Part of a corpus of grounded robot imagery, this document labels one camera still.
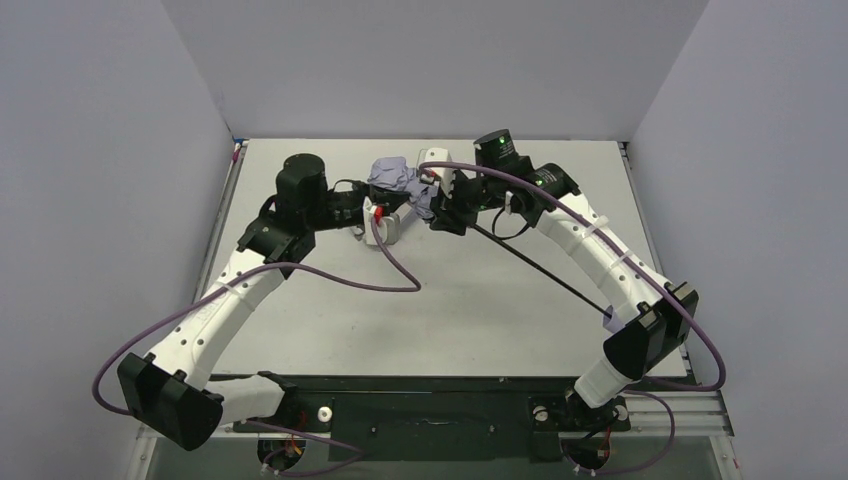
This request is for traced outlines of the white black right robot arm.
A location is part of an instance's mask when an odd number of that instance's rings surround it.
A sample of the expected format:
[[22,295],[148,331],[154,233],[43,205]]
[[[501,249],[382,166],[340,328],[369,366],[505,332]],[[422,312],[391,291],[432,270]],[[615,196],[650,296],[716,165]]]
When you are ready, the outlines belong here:
[[621,419],[619,394],[687,340],[697,292],[647,266],[562,167],[534,166],[509,130],[486,134],[473,147],[472,165],[453,161],[443,148],[421,153],[419,178],[437,188],[431,229],[462,235],[481,212],[501,209],[558,245],[609,301],[612,315],[600,358],[565,394],[567,415],[580,428]]

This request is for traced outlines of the lavender umbrella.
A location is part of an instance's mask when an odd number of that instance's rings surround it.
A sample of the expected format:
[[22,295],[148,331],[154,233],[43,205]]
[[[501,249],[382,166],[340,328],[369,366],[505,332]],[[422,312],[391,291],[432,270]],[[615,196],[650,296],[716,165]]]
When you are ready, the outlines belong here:
[[[436,187],[422,182],[416,171],[407,165],[405,157],[395,156],[377,159],[371,166],[367,183],[371,186],[387,190],[392,193],[408,194],[412,211],[420,219],[424,221],[432,221],[435,219],[435,214],[433,213],[430,204],[436,198]],[[612,307],[602,309],[599,304],[590,300],[575,287],[571,286],[551,271],[529,258],[527,255],[509,245],[507,243],[507,237],[497,236],[492,231],[487,231],[476,224],[474,224],[472,228],[477,233],[480,233],[488,240],[496,243],[499,247],[508,251],[531,268],[542,273],[550,280],[575,295],[578,299],[590,307],[599,311],[602,315],[602,325],[610,333],[616,333],[624,327],[624,323],[614,313]]]

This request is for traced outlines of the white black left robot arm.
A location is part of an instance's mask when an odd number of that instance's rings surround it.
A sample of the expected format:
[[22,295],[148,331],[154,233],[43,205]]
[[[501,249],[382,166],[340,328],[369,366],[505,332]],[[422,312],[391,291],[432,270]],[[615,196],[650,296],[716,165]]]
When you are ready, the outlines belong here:
[[314,154],[287,158],[276,192],[246,227],[216,283],[171,320],[172,331],[145,355],[129,353],[117,375],[129,413],[187,451],[221,425],[269,418],[289,390],[270,372],[212,381],[224,350],[257,307],[314,249],[321,231],[366,225],[371,211],[387,214],[406,203],[402,190],[373,180],[347,191],[330,188]]

